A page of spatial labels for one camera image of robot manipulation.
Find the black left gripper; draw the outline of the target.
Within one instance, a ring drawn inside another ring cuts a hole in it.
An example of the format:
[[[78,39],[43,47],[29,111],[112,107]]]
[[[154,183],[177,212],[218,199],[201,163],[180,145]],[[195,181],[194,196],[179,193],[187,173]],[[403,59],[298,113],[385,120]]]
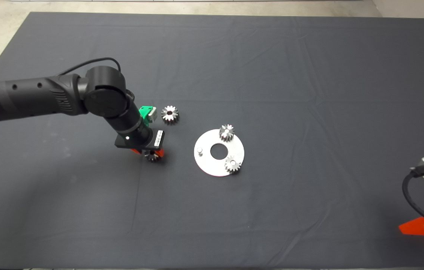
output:
[[[164,139],[164,130],[150,128],[141,123],[135,129],[118,132],[114,145],[118,148],[130,149],[138,155],[142,155],[142,150],[152,150],[155,157],[163,158]]]

